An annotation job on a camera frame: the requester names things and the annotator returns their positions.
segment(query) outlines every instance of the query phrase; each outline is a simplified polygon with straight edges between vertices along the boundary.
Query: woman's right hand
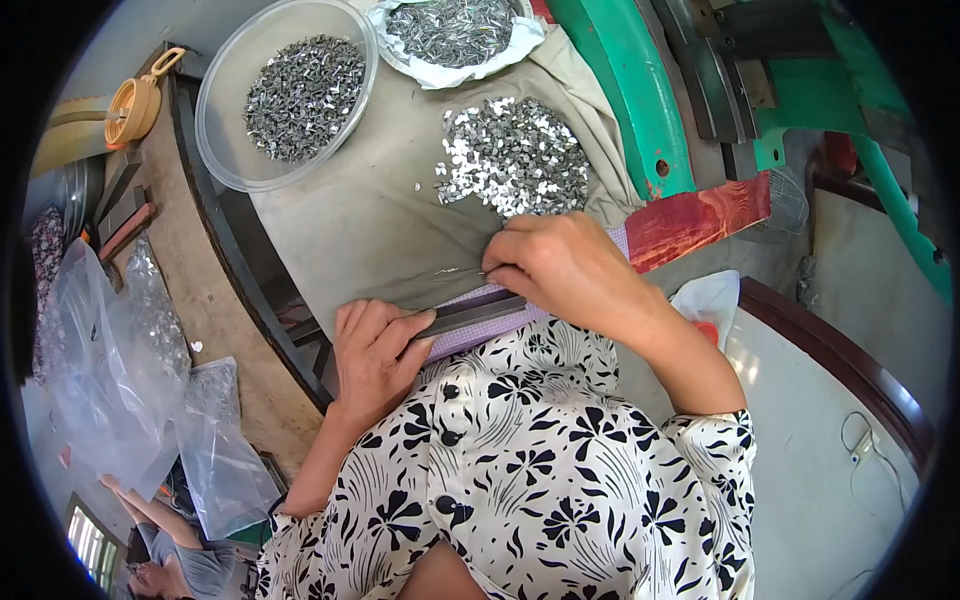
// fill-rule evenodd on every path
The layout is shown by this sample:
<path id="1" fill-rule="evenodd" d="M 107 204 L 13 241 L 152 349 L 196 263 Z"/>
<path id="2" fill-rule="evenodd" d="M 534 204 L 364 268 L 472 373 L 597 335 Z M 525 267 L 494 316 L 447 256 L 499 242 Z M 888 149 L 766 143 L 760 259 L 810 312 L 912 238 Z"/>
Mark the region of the woman's right hand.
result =
<path id="1" fill-rule="evenodd" d="M 582 212 L 516 216 L 484 252 L 487 281 L 568 323 L 610 339 L 635 339 L 670 306 L 610 236 Z"/>

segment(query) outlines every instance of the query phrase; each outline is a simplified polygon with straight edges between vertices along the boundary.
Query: orange container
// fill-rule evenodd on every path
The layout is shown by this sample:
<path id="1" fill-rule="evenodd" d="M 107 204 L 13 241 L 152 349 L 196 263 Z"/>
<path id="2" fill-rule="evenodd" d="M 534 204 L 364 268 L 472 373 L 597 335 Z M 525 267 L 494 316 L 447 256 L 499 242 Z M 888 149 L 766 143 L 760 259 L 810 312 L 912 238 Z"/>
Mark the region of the orange container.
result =
<path id="1" fill-rule="evenodd" d="M 104 122 L 107 144 L 125 144 L 150 131 L 160 113 L 160 90 L 156 87 L 156 80 L 163 77 L 184 54 L 186 50 L 183 48 L 171 48 L 154 62 L 149 74 L 140 79 L 130 78 L 120 85 L 110 101 L 109 111 L 119 112 L 126 108 L 129 112 L 126 118 Z"/>

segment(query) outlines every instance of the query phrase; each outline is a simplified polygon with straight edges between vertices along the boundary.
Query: black and white floral blouse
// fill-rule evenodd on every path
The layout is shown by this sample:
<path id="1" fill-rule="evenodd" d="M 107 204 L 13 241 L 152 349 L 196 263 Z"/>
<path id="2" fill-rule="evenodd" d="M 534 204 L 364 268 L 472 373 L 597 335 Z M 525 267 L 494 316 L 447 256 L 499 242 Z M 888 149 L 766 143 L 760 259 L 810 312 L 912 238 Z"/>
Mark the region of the black and white floral blouse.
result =
<path id="1" fill-rule="evenodd" d="M 610 340 L 555 319 L 428 365 L 323 513 L 277 513 L 258 598 L 393 598 L 448 540 L 490 598 L 753 597 L 747 411 L 663 428 Z"/>

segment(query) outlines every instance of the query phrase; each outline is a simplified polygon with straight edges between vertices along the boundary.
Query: grey shirt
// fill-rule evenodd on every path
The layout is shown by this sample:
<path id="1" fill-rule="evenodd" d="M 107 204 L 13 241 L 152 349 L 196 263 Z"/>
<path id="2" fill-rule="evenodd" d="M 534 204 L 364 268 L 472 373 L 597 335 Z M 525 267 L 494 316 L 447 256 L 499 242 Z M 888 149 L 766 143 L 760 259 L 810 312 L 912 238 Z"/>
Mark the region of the grey shirt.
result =
<path id="1" fill-rule="evenodd" d="M 197 529 L 197 538 L 203 550 L 193 550 L 177 545 L 170 534 L 153 523 L 137 523 L 136 528 L 150 552 L 150 558 L 163 565 L 170 555 L 180 560 L 183 579 L 196 600 L 217 600 L 227 586 L 233 573 L 233 546 L 228 541 L 208 541 L 204 532 Z"/>

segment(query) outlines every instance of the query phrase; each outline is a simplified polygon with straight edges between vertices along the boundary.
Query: purple cloth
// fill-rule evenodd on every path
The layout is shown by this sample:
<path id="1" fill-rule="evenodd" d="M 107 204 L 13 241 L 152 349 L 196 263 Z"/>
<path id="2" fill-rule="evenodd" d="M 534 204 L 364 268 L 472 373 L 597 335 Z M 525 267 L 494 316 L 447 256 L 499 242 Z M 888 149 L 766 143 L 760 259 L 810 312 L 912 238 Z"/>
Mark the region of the purple cloth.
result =
<path id="1" fill-rule="evenodd" d="M 627 247 L 627 229 L 621 225 L 618 228 L 607 229 L 607 234 L 610 236 L 611 240 L 613 240 L 614 244 L 616 244 L 616 246 L 620 249 L 620 251 L 623 252 L 625 256 L 629 256 L 629 249 Z M 477 288 L 472 292 L 467 292 L 466 294 L 463 294 L 462 296 L 459 296 L 449 302 L 444 302 L 441 304 L 441 306 L 446 306 L 448 304 L 453 304 L 455 302 L 460 302 L 470 298 L 476 298 L 478 296 L 490 294 L 491 292 L 501 289 L 503 288 L 499 285 L 488 284 Z M 534 319 L 543 317 L 546 314 L 547 313 L 544 310 L 535 306 L 532 302 L 527 302 L 526 308 L 512 315 L 498 317 L 482 323 L 468 325 L 466 327 L 461 327 L 460 329 L 448 331 L 444 334 L 441 334 L 441 336 L 437 338 L 437 341 L 434 342 L 433 349 L 430 350 L 430 355 L 427 357 L 426 362 L 431 363 L 435 360 L 440 360 L 445 356 L 449 356 L 454 352 L 473 348 L 474 346 L 486 342 L 490 338 L 502 335 L 508 331 L 513 331 L 514 329 L 522 327 Z"/>

